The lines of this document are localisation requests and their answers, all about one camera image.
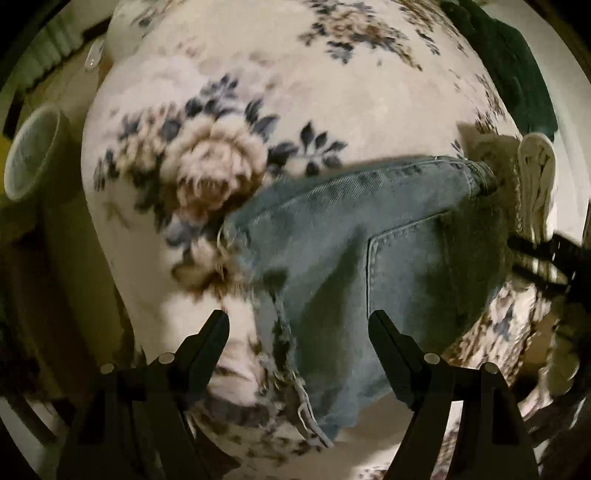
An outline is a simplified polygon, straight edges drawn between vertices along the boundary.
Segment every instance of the green towel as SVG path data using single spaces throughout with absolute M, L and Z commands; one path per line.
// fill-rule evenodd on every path
M 441 8 L 480 56 L 522 135 L 542 132 L 554 141 L 558 124 L 550 94 L 521 33 L 472 0 L 442 0 Z

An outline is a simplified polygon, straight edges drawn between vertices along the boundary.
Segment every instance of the shorts pocket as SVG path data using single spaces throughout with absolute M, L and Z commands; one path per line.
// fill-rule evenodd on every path
M 436 353 L 462 329 L 446 241 L 450 215 L 438 213 L 369 240 L 368 315 L 384 310 L 401 333 Z

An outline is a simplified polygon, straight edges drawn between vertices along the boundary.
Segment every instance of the black clamp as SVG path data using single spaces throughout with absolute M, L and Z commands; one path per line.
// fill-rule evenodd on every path
M 514 265 L 513 271 L 531 281 L 549 299 L 565 295 L 567 301 L 580 303 L 591 313 L 591 251 L 582 248 L 566 237 L 555 233 L 548 242 L 534 245 L 530 241 L 513 235 L 507 245 L 516 252 L 538 258 L 553 264 L 567 278 L 567 283 L 553 283 L 535 275 L 521 265 Z
M 198 335 L 175 354 L 143 368 L 103 366 L 89 402 L 79 410 L 63 448 L 58 480 L 145 480 L 134 431 L 133 402 L 143 402 L 167 480 L 219 479 L 238 466 L 183 411 L 201 399 L 228 340 L 228 316 L 215 310 Z
M 384 480 L 431 478 L 457 400 L 463 400 L 462 419 L 447 479 L 540 478 L 517 402 L 495 364 L 454 367 L 425 354 L 383 310 L 371 314 L 368 328 L 392 390 L 414 412 Z

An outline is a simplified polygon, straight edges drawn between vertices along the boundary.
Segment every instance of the floral dress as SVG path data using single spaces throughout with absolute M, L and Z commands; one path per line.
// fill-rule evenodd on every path
M 319 452 L 279 414 L 246 420 L 268 381 L 265 356 L 256 298 L 218 232 L 281 176 L 463 157 L 482 133 L 519 138 L 482 62 L 430 0 L 126 1 L 106 54 L 115 65 L 86 120 L 83 183 L 148 362 L 226 310 L 230 339 L 208 393 L 240 420 L 193 412 L 240 464 L 224 478 L 382 478 L 410 419 L 393 398 Z M 448 358 L 490 359 L 514 377 L 534 305 L 532 289 L 509 283 Z M 375 421 L 384 409 L 396 413 L 387 428 Z M 444 448 L 440 467 L 448 460 Z

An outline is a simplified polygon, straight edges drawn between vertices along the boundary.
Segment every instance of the denim shorts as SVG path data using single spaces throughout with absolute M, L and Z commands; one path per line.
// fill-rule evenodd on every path
M 374 310 L 435 353 L 485 311 L 508 263 L 498 192 L 482 163 L 396 159 L 278 181 L 226 219 L 309 437 L 330 445 L 390 391 L 368 338 Z

